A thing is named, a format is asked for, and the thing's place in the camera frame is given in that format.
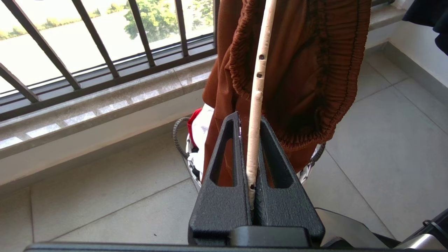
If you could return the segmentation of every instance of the brown pants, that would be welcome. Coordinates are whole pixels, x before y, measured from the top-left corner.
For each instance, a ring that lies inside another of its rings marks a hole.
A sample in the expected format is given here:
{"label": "brown pants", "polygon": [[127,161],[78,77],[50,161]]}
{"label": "brown pants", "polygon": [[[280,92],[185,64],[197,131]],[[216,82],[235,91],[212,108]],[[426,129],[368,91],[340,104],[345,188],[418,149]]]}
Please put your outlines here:
{"label": "brown pants", "polygon": [[[370,21],[370,0],[278,0],[267,58],[262,113],[296,171],[354,102]],[[204,174],[223,119],[241,118],[247,152],[250,93],[263,0],[221,0],[218,59],[203,99],[215,108],[205,144]],[[232,184],[228,143],[219,184]]]}

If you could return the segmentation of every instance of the gray floor tile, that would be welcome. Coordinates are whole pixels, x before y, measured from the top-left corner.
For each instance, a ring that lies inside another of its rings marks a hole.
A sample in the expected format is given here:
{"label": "gray floor tile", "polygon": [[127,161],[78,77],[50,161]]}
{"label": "gray floor tile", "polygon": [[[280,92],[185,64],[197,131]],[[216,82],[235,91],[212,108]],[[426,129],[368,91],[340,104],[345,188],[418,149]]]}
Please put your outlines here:
{"label": "gray floor tile", "polygon": [[30,190],[0,198],[0,252],[22,252],[33,243]]}
{"label": "gray floor tile", "polygon": [[327,146],[397,239],[448,208],[448,136],[394,87],[354,104]]}
{"label": "gray floor tile", "polygon": [[388,60],[382,52],[367,56],[366,61],[391,84],[398,83],[408,77],[398,66]]}
{"label": "gray floor tile", "polygon": [[439,102],[413,79],[406,79],[394,87],[425,113],[445,133],[448,133],[448,108],[445,105]]}
{"label": "gray floor tile", "polygon": [[187,244],[197,195],[187,179],[56,241]]}
{"label": "gray floor tile", "polygon": [[358,76],[358,93],[355,101],[364,99],[388,86],[390,83],[364,61]]}
{"label": "gray floor tile", "polygon": [[315,207],[345,215],[364,223],[372,232],[393,238],[326,151],[303,187]]}
{"label": "gray floor tile", "polygon": [[171,134],[35,184],[34,237],[50,240],[189,177]]}

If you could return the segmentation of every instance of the balcony railing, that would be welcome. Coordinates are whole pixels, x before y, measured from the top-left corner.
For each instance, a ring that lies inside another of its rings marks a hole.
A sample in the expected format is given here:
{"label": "balcony railing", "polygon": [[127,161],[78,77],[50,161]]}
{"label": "balcony railing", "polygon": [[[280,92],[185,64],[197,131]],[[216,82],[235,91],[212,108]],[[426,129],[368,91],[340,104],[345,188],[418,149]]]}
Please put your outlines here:
{"label": "balcony railing", "polygon": [[[13,91],[0,93],[0,121],[216,54],[216,24],[220,0],[213,0],[213,8],[211,10],[213,12],[213,33],[190,39],[187,39],[186,36],[182,1],[173,0],[180,42],[164,45],[156,49],[150,48],[137,1],[129,0],[128,5],[135,20],[144,52],[118,60],[112,60],[109,56],[82,0],[71,1],[105,63],[70,72],[17,2],[15,0],[2,0],[6,8],[42,49],[46,57],[60,71],[62,76],[27,86],[0,62],[0,76],[15,88]],[[393,1],[373,0],[372,6],[391,2]]]}

